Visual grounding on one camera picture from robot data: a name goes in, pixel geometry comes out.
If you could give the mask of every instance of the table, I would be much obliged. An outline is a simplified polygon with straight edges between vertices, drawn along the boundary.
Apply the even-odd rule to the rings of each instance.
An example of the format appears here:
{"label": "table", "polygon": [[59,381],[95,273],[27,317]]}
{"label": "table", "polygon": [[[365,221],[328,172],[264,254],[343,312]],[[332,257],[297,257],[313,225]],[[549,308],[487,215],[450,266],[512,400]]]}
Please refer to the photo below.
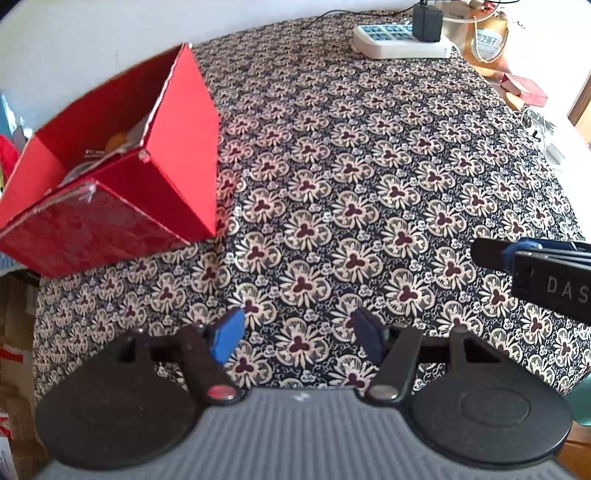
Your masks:
{"label": "table", "polygon": [[[588,374],[591,329],[517,302],[469,257],[479,236],[582,237],[519,117],[456,53],[369,60],[348,44],[356,17],[309,22],[195,47],[221,117],[217,237],[43,279],[38,399],[128,328],[172,334],[235,305],[247,332],[226,369],[242,388],[363,390],[359,306],[429,335],[466,325],[561,392]],[[415,388],[442,372],[420,366]]]}

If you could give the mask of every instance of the black charger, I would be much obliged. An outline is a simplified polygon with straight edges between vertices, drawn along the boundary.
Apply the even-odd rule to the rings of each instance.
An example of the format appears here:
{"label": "black charger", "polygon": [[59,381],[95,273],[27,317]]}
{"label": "black charger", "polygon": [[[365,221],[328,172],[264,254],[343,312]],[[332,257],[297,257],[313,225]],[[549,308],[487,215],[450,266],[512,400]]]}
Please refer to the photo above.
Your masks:
{"label": "black charger", "polygon": [[441,40],[443,12],[421,0],[413,7],[413,35],[418,41],[435,43]]}

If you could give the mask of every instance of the orange ball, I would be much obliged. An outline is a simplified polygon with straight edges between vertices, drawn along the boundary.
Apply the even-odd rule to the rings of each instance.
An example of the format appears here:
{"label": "orange ball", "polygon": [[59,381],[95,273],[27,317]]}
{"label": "orange ball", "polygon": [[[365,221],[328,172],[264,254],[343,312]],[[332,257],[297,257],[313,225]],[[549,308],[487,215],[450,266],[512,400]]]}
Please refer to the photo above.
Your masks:
{"label": "orange ball", "polygon": [[121,145],[127,142],[127,132],[119,132],[113,135],[105,146],[105,155],[117,150]]}

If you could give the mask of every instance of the metal screw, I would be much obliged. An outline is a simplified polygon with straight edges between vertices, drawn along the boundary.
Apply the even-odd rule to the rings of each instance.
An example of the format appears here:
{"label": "metal screw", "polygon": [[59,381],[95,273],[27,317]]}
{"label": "metal screw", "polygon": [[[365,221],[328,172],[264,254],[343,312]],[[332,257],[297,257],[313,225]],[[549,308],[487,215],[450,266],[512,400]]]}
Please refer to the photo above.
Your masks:
{"label": "metal screw", "polygon": [[230,401],[234,400],[238,393],[236,388],[230,385],[214,385],[207,390],[207,396],[212,400]]}
{"label": "metal screw", "polygon": [[369,389],[368,395],[374,400],[389,401],[395,400],[400,392],[390,385],[374,385]]}
{"label": "metal screw", "polygon": [[148,153],[148,151],[146,149],[142,149],[138,153],[138,158],[143,163],[148,163],[150,161],[150,154]]}

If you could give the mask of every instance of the stacked cardboard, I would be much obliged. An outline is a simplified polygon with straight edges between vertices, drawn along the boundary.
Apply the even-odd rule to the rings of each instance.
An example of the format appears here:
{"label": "stacked cardboard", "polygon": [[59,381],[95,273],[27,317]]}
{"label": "stacked cardboard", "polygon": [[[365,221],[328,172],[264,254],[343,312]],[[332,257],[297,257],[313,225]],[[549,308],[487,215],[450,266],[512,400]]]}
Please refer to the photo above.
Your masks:
{"label": "stacked cardboard", "polygon": [[[28,480],[47,463],[31,409],[35,316],[30,290],[11,275],[0,278],[0,477],[7,480]],[[28,362],[15,363],[19,356],[20,362],[23,358]]]}

